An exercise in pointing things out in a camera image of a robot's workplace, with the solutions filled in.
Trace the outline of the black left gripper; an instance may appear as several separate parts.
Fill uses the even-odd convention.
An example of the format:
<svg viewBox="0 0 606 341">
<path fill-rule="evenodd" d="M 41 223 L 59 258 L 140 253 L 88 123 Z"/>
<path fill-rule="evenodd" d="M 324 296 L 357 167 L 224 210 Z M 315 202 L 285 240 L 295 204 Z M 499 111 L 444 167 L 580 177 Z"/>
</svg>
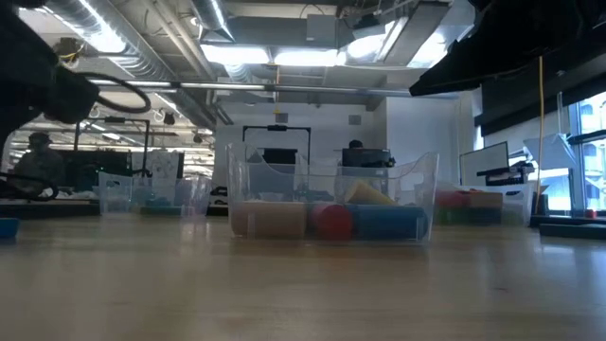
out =
<svg viewBox="0 0 606 341">
<path fill-rule="evenodd" d="M 75 124 L 85 119 L 99 95 L 99 88 L 82 74 L 59 66 L 45 95 L 43 113 L 54 120 Z"/>
</svg>

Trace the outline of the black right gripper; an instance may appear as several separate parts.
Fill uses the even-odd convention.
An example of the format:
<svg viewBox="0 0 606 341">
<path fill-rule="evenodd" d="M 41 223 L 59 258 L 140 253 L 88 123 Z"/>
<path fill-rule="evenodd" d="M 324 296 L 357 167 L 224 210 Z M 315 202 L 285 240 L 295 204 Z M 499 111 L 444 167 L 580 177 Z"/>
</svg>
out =
<svg viewBox="0 0 606 341">
<path fill-rule="evenodd" d="M 489 78 L 524 68 L 539 54 L 539 42 L 523 29 L 478 29 L 455 41 L 409 92 L 419 97 L 473 90 Z"/>
</svg>

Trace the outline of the natural wooden arch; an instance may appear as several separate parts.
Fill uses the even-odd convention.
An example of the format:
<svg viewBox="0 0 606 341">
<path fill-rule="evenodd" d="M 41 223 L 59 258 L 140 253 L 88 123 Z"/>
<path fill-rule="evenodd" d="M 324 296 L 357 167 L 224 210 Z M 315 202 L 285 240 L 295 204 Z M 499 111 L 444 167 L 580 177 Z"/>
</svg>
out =
<svg viewBox="0 0 606 341">
<path fill-rule="evenodd" d="M 503 194 L 501 192 L 487 192 L 470 190 L 469 207 L 472 208 L 501 208 L 503 205 Z"/>
</svg>

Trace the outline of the red wooden arch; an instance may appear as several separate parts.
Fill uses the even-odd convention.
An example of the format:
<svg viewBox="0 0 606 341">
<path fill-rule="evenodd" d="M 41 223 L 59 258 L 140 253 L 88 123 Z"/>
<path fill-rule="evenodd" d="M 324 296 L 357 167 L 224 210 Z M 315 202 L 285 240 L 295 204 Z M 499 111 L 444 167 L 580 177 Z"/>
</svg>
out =
<svg viewBox="0 0 606 341">
<path fill-rule="evenodd" d="M 470 204 L 470 197 L 467 191 L 446 191 L 441 190 L 436 193 L 436 206 L 442 208 L 466 207 Z"/>
</svg>

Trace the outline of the clear plastic bin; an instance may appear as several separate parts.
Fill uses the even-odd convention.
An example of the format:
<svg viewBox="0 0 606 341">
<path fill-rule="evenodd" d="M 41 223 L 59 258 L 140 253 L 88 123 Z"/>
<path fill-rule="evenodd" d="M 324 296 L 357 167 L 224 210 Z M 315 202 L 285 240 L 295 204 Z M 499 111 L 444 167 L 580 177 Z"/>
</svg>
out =
<svg viewBox="0 0 606 341">
<path fill-rule="evenodd" d="M 210 191 L 210 180 L 205 177 L 154 179 L 106 172 L 98 175 L 101 214 L 140 214 L 142 206 L 179 206 L 181 217 L 205 215 Z"/>
<path fill-rule="evenodd" d="M 307 208 L 307 227 L 302 239 L 321 242 L 426 242 L 431 237 L 439 157 L 426 153 L 419 159 L 392 168 L 351 168 L 342 166 L 342 152 L 333 163 L 307 164 L 295 150 L 258 150 L 250 145 L 230 144 L 226 148 L 228 209 L 237 202 L 297 202 Z M 429 220 L 429 230 L 420 241 L 326 241 L 315 236 L 312 209 L 318 205 L 347 207 L 348 187 L 360 180 L 396 201 L 397 206 L 421 207 Z"/>
<path fill-rule="evenodd" d="M 483 187 L 483 186 L 455 186 L 447 183 L 439 183 L 437 185 L 437 190 L 446 190 L 446 191 L 467 191 L 477 190 L 477 191 L 487 191 L 487 192 L 501 192 L 503 194 L 503 205 L 500 208 L 502 210 L 502 222 L 500 224 L 491 224 L 491 225 L 528 225 L 530 219 L 530 210 L 532 205 L 532 194 L 530 185 L 512 185 L 512 186 L 499 186 L 499 187 Z M 438 207 L 436 206 L 436 198 L 435 198 L 435 209 L 434 209 L 434 218 L 436 214 L 436 210 Z M 469 206 L 466 207 L 458 207 L 459 209 L 463 209 L 464 211 Z M 473 225 L 473 224 L 465 224 L 462 222 L 461 224 L 442 224 L 442 225 Z"/>
</svg>

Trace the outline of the blue wooden plank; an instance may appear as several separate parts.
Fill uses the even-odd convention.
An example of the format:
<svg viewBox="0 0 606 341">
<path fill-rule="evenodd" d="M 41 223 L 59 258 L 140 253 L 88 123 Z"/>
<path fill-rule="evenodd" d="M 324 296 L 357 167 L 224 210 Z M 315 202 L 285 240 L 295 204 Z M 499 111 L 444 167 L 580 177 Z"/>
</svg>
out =
<svg viewBox="0 0 606 341">
<path fill-rule="evenodd" d="M 139 213 L 145 216 L 181 217 L 182 209 L 179 206 L 142 206 Z"/>
</svg>

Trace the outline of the wide blue wooden block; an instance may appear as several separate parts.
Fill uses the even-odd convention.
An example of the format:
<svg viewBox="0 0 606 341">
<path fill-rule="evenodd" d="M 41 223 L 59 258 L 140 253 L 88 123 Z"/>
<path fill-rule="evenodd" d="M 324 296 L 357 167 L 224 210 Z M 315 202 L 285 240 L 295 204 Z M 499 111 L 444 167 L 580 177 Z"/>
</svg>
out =
<svg viewBox="0 0 606 341">
<path fill-rule="evenodd" d="M 14 239 L 19 231 L 20 221 L 15 218 L 0 218 L 0 240 Z"/>
</svg>

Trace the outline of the blue wooden arch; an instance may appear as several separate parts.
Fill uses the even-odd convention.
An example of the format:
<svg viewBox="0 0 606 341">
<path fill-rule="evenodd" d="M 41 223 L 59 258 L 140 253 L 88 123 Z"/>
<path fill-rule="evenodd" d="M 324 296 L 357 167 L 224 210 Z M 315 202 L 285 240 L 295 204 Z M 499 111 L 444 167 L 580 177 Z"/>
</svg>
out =
<svg viewBox="0 0 606 341">
<path fill-rule="evenodd" d="M 502 210 L 500 208 L 472 207 L 465 210 L 462 221 L 465 224 L 491 225 L 502 222 Z"/>
</svg>

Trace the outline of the green wooden arch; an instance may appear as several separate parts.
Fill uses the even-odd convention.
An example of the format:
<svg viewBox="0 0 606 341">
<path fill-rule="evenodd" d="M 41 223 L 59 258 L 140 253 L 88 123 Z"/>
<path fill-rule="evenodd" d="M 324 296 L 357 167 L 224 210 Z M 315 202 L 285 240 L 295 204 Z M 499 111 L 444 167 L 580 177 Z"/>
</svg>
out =
<svg viewBox="0 0 606 341">
<path fill-rule="evenodd" d="M 434 220 L 437 224 L 461 224 L 465 217 L 463 209 L 442 207 L 436 210 Z"/>
</svg>

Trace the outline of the yellow wooden cylinder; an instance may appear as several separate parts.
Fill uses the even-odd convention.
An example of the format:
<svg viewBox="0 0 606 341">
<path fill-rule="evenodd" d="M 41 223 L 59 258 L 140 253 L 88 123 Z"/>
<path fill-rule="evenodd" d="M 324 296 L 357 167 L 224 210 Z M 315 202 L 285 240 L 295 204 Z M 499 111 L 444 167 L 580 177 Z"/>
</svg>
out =
<svg viewBox="0 0 606 341">
<path fill-rule="evenodd" d="M 344 201 L 346 204 L 353 205 L 396 206 L 398 204 L 386 194 L 360 180 L 356 180 L 348 187 Z"/>
</svg>

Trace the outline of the blue wooden cylinder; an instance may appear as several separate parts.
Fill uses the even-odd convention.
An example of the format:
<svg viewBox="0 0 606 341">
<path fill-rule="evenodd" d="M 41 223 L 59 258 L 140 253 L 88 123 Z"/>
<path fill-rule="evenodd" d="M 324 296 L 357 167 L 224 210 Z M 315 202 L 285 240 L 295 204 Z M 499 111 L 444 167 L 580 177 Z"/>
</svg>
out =
<svg viewBox="0 0 606 341">
<path fill-rule="evenodd" d="M 418 206 L 347 205 L 353 232 L 363 241 L 420 241 L 429 230 L 425 211 Z"/>
</svg>

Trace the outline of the red wooden cylinder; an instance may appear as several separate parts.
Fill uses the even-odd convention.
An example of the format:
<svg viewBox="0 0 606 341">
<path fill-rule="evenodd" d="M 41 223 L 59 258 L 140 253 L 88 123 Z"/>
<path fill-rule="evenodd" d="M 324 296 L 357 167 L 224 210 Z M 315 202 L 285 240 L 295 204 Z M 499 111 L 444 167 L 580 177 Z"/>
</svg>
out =
<svg viewBox="0 0 606 341">
<path fill-rule="evenodd" d="M 348 241 L 353 235 L 351 212 L 342 205 L 315 206 L 311 216 L 315 236 L 326 241 Z"/>
</svg>

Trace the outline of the natural wooden cylinder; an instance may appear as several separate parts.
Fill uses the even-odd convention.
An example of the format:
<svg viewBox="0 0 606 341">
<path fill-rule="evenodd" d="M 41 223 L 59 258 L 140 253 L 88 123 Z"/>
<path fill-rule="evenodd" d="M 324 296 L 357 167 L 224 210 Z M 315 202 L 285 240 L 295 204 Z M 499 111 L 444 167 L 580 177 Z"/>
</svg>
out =
<svg viewBox="0 0 606 341">
<path fill-rule="evenodd" d="M 250 239 L 302 239 L 307 208 L 297 202 L 237 202 L 229 207 L 229 222 L 236 236 Z"/>
</svg>

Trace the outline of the black monitor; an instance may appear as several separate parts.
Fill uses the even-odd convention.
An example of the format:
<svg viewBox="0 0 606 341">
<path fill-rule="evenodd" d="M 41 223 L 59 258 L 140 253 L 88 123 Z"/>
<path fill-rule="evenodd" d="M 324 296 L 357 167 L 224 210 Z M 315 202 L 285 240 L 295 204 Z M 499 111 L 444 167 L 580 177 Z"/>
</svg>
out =
<svg viewBox="0 0 606 341">
<path fill-rule="evenodd" d="M 98 185 L 98 174 L 106 172 L 131 175 L 132 158 L 127 152 L 116 151 L 60 151 L 65 177 L 62 185 L 76 191 L 91 190 Z"/>
</svg>

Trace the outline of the white crumpled cloth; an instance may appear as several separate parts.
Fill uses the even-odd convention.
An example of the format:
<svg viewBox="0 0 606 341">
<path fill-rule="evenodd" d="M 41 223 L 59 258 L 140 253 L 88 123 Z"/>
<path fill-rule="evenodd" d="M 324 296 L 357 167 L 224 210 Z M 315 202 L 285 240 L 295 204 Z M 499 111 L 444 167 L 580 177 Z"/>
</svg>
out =
<svg viewBox="0 0 606 341">
<path fill-rule="evenodd" d="M 51 188 L 44 189 L 40 194 L 40 198 L 49 198 L 53 194 L 53 190 Z M 57 200 L 97 200 L 98 196 L 90 190 L 85 191 L 63 191 L 59 190 L 58 194 L 55 196 Z"/>
</svg>

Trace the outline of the white panel on stand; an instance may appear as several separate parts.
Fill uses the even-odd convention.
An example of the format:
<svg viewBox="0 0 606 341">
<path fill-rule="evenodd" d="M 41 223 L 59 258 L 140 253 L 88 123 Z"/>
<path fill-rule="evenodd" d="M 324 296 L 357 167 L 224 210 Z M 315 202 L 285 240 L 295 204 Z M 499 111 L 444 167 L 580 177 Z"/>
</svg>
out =
<svg viewBox="0 0 606 341">
<path fill-rule="evenodd" d="M 463 186 L 484 186 L 482 171 L 491 171 L 508 166 L 508 143 L 501 142 L 484 149 L 459 155 L 460 184 Z"/>
</svg>

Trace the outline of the whiteboard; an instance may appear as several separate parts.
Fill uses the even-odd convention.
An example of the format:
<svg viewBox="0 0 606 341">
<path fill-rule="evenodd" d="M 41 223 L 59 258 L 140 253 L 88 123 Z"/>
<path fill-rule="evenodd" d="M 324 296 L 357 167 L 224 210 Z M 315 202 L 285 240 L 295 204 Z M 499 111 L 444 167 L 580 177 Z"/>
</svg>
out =
<svg viewBox="0 0 606 341">
<path fill-rule="evenodd" d="M 176 151 L 151 151 L 146 156 L 146 170 L 151 177 L 181 179 L 184 164 L 185 155 Z"/>
</svg>

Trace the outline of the black machine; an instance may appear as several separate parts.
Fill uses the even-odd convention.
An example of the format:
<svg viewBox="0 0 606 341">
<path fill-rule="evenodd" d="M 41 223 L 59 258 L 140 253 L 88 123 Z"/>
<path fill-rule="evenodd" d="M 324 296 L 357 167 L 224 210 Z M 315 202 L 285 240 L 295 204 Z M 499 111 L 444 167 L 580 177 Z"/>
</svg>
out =
<svg viewBox="0 0 606 341">
<path fill-rule="evenodd" d="M 528 176 L 534 171 L 531 163 L 519 161 L 512 166 L 479 171 L 476 175 L 483 177 L 488 187 L 499 187 L 525 184 Z"/>
</svg>

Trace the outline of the window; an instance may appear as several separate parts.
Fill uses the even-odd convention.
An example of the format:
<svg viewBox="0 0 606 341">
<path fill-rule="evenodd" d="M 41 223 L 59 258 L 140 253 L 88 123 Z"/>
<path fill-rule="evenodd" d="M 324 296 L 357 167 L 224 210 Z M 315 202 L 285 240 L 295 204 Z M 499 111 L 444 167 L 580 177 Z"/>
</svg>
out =
<svg viewBox="0 0 606 341">
<path fill-rule="evenodd" d="M 606 130 L 606 92 L 578 103 L 582 135 Z M 581 144 L 585 206 L 606 211 L 606 137 Z"/>
</svg>

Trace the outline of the black box appliance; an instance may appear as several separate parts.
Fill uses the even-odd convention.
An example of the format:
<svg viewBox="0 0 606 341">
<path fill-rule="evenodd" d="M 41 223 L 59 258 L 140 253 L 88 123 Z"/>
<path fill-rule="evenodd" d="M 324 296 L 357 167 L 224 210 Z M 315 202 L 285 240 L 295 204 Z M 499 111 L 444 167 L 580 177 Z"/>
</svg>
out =
<svg viewBox="0 0 606 341">
<path fill-rule="evenodd" d="M 392 168 L 395 159 L 389 150 L 343 149 L 342 166 L 351 168 Z"/>
</svg>

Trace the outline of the grey ceiling pipe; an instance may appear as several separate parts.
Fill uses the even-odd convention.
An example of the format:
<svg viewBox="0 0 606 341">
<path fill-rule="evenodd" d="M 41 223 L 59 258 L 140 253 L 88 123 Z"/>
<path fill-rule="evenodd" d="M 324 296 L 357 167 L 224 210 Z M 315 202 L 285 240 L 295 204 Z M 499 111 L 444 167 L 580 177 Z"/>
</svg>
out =
<svg viewBox="0 0 606 341">
<path fill-rule="evenodd" d="M 172 91 L 179 89 L 200 89 L 214 91 L 272 92 L 272 93 L 326 93 L 360 97 L 410 98 L 407 89 L 338 87 L 320 85 L 289 85 L 231 82 L 182 82 L 182 81 L 125 81 L 141 90 Z"/>
</svg>

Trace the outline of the grey ceiling box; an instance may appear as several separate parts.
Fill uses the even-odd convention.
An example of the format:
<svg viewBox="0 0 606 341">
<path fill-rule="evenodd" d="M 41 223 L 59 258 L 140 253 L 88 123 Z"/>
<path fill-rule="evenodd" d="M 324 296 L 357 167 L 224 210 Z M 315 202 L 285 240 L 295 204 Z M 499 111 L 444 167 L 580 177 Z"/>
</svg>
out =
<svg viewBox="0 0 606 341">
<path fill-rule="evenodd" d="M 308 14 L 306 41 L 313 45 L 334 45 L 337 20 L 331 15 Z"/>
</svg>

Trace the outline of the teal wooden plank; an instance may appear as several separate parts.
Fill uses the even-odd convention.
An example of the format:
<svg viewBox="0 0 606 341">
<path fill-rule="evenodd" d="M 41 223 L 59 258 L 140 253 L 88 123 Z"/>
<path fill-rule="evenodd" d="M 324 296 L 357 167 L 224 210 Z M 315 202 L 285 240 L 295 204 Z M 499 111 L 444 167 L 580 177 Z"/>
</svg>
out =
<svg viewBox="0 0 606 341">
<path fill-rule="evenodd" d="M 546 237 L 606 241 L 606 225 L 601 224 L 541 224 L 539 232 Z"/>
</svg>

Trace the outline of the ceiling light panel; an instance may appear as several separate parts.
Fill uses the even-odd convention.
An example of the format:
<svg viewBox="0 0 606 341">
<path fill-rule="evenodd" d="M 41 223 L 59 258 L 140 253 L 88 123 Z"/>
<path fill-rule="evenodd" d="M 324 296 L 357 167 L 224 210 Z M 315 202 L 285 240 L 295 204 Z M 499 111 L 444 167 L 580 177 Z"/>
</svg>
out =
<svg viewBox="0 0 606 341">
<path fill-rule="evenodd" d="M 336 49 L 282 49 L 270 55 L 267 47 L 236 45 L 200 45 L 205 57 L 223 65 L 277 64 L 286 66 L 333 67 L 341 63 Z"/>
</svg>

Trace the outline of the black frame stand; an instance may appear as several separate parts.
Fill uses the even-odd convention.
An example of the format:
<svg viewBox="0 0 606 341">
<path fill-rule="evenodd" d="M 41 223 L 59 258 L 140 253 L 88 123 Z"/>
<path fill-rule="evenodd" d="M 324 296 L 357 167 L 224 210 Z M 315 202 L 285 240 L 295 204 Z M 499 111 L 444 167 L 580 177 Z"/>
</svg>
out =
<svg viewBox="0 0 606 341">
<path fill-rule="evenodd" d="M 286 132 L 289 130 L 305 131 L 308 134 L 307 142 L 307 164 L 311 164 L 311 145 L 312 145 L 312 128 L 311 127 L 291 127 L 281 124 L 273 125 L 244 125 L 241 131 L 241 141 L 246 141 L 246 132 L 248 130 L 265 130 L 268 132 Z"/>
<path fill-rule="evenodd" d="M 147 169 L 147 159 L 148 159 L 148 148 L 149 148 L 149 140 L 151 135 L 151 122 L 148 119 L 141 118 L 126 118 L 126 117 L 88 117 L 83 121 L 80 121 L 76 124 L 75 129 L 75 139 L 73 143 L 73 150 L 77 151 L 80 145 L 80 135 L 85 131 L 84 128 L 81 127 L 81 124 L 84 123 L 86 127 L 90 127 L 94 122 L 103 121 L 108 124 L 126 124 L 127 122 L 133 123 L 136 125 L 137 123 L 143 123 L 145 125 L 144 131 L 144 145 L 143 145 L 143 159 L 142 166 L 139 170 L 132 170 L 133 174 L 139 173 L 142 177 L 151 177 L 152 173 Z"/>
</svg>

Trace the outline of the silver ventilation duct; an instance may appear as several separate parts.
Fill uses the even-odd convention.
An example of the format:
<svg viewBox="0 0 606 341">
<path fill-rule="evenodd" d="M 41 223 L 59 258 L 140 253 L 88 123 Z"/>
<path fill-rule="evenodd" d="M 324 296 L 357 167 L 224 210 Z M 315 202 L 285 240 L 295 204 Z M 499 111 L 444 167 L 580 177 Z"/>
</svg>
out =
<svg viewBox="0 0 606 341">
<path fill-rule="evenodd" d="M 133 80 L 216 80 L 168 0 L 48 0 L 45 10 Z"/>
</svg>

